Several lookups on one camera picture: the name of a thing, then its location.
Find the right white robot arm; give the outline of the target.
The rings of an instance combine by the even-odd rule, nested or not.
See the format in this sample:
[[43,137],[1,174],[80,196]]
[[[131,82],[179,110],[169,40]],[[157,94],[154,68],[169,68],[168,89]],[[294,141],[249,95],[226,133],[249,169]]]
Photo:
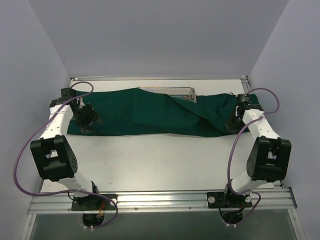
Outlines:
[[[235,109],[226,124],[227,130],[237,134],[227,164],[227,184],[222,193],[223,203],[234,206],[240,196],[249,195],[257,187],[282,181],[288,171],[292,143],[280,137],[266,118],[266,112],[249,94],[236,96]],[[231,163],[236,145],[245,130],[249,130],[254,143],[246,161],[246,170],[231,178]]]

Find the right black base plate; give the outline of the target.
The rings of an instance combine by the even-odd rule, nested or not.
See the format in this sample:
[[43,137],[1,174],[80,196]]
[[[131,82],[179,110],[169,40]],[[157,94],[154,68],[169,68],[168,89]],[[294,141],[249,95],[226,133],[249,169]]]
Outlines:
[[223,191],[207,192],[207,205],[210,209],[250,208],[253,206],[249,195],[237,195]]

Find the aluminium front rail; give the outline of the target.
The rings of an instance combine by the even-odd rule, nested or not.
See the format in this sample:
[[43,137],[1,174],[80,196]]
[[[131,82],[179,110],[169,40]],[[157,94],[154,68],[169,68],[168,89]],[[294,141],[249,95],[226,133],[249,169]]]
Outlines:
[[[223,190],[187,190],[187,191],[129,191],[102,192],[101,194],[117,194],[115,210],[72,211],[71,195],[57,194],[51,196],[34,196],[29,205],[29,214],[105,214],[115,213],[166,213],[166,212],[203,212],[203,211],[237,211],[240,208],[208,208],[207,192],[223,192]],[[297,204],[290,188],[275,184],[274,188],[262,187],[249,194],[252,207],[249,211],[295,209]]]

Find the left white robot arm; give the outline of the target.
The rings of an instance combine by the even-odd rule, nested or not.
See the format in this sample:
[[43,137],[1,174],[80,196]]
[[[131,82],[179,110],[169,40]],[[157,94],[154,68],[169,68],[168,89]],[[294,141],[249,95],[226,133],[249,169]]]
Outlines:
[[30,150],[39,176],[43,180],[57,182],[68,190],[74,190],[77,201],[83,198],[83,204],[90,210],[100,206],[101,197],[97,186],[78,171],[78,162],[68,140],[67,132],[71,121],[79,127],[81,133],[93,133],[91,128],[102,119],[90,103],[84,103],[75,89],[61,89],[61,96],[49,105],[49,122],[38,140],[30,143]]

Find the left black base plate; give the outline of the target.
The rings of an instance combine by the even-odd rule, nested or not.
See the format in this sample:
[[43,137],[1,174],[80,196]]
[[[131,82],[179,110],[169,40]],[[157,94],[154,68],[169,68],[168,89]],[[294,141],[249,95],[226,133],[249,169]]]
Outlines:
[[116,210],[115,204],[118,201],[118,195],[102,194],[101,196],[88,195],[85,197],[74,197],[72,200],[72,211],[98,211],[98,210]]

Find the green surgical drape cloth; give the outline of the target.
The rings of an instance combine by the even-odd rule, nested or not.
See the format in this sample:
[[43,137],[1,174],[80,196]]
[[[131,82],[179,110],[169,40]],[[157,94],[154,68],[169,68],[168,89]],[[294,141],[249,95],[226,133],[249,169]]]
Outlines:
[[83,98],[103,123],[95,122],[84,133],[71,121],[67,133],[76,136],[135,136],[176,134],[215,138],[237,134],[227,127],[237,98],[228,93],[198,95],[196,102],[139,88],[93,92]]

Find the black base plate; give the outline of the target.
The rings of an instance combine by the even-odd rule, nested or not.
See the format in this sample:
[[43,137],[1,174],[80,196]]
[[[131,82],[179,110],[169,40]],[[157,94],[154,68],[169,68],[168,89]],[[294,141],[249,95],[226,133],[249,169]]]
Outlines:
[[207,192],[207,205],[210,209],[250,208],[253,206],[249,195],[237,195],[223,191]]
[[101,196],[88,195],[85,197],[74,197],[72,200],[72,211],[98,211],[98,210],[116,210],[115,204],[118,201],[118,195],[102,194]]

